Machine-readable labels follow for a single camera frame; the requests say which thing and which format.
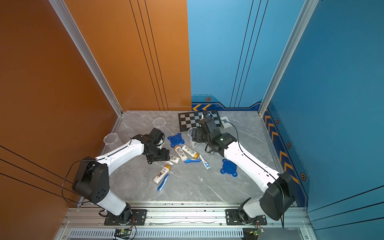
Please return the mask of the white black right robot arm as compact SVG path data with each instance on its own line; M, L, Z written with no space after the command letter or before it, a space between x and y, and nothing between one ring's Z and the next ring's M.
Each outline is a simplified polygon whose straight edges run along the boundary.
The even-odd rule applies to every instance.
M260 199L249 198L239 206L239 218L244 225L252 224L263 215L285 224L285 212L295 202L296 191L296 183L288 172L269 168L241 145L238 136L222 133L211 117L199 121L199 126L193 130L193 139L233 162L263 192Z

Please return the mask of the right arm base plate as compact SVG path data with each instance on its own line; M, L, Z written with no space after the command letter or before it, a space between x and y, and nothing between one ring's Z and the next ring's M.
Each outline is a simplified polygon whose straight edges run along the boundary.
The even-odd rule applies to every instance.
M226 209L225 214L228 226L266 226L268 224L265 215L256 216L253 219L245 219L245 215L241 215L238 209Z

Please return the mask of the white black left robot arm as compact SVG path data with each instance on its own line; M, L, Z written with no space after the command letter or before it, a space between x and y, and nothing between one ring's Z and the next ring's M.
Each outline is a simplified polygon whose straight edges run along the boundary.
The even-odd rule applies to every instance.
M143 142L132 139L127 144L96 158L80 161L72 189L92 204L114 216L119 225L126 225L132 218L131 206L110 189L110 175L133 158L144 155L149 164L170 159L170 151L158 147L152 140Z

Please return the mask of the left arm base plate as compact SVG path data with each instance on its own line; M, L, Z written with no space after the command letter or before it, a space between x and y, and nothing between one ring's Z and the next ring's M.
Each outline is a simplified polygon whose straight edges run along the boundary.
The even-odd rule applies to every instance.
M105 226L131 226L134 221L135 226L143 226L147 218L147 209L133 209L131 210L131 218L126 222L121 222L118 217L110 212L107 212L105 216Z

